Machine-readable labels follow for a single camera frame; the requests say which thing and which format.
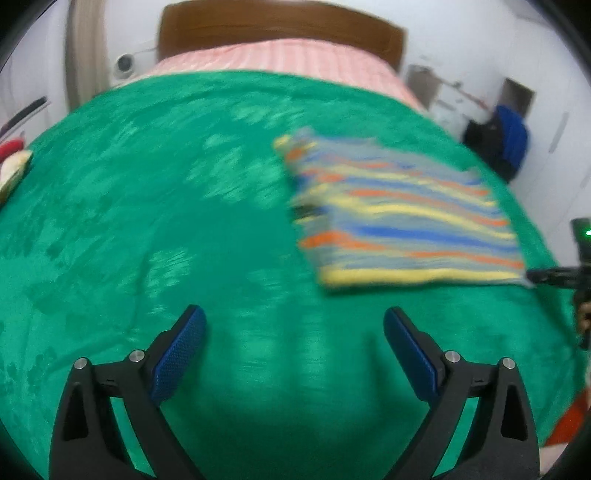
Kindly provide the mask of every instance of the curtain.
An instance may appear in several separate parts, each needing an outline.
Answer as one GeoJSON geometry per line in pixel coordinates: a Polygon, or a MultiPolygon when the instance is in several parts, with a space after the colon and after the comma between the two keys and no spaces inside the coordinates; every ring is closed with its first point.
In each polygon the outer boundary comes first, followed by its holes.
{"type": "Polygon", "coordinates": [[[66,88],[70,110],[109,89],[105,1],[72,0],[66,38],[66,88]]]}

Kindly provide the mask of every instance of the striped towel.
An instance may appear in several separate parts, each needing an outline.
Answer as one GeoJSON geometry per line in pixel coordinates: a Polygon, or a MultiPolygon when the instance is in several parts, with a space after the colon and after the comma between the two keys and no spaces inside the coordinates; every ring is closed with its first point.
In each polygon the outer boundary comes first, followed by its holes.
{"type": "Polygon", "coordinates": [[[517,238],[474,171],[310,129],[275,149],[297,182],[300,247],[324,285],[524,283],[517,238]]]}

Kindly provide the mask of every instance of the green blanket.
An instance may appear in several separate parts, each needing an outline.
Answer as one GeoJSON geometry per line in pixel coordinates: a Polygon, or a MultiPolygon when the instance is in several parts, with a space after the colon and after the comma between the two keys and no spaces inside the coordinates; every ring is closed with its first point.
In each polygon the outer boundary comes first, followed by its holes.
{"type": "Polygon", "coordinates": [[[0,212],[0,418],[42,474],[72,362],[145,348],[190,303],[209,333],[163,412],[211,480],[382,478],[427,411],[383,336],[393,305],[468,360],[514,358],[549,434],[582,379],[569,294],[443,284],[326,294],[296,247],[292,185],[271,145],[306,125],[476,166],[528,266],[553,263],[501,181],[394,100],[253,72],[107,92],[33,143],[30,173],[0,212]]]}

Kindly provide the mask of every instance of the brown headboard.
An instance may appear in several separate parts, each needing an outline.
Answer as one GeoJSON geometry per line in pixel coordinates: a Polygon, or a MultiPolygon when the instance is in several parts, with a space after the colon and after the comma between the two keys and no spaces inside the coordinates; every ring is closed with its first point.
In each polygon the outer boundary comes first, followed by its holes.
{"type": "Polygon", "coordinates": [[[370,15],[308,0],[194,0],[164,9],[158,57],[276,38],[350,45],[398,70],[405,31],[370,15]]]}

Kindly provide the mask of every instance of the red object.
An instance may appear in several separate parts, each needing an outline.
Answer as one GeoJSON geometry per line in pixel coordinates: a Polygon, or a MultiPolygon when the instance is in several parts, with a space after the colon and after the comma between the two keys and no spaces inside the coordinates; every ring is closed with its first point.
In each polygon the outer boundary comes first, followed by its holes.
{"type": "Polygon", "coordinates": [[[545,446],[570,442],[583,424],[587,414],[587,392],[581,393],[558,421],[545,446]]]}
{"type": "Polygon", "coordinates": [[[20,152],[25,148],[25,142],[22,138],[15,138],[0,145],[0,163],[6,160],[10,155],[20,152]]]}

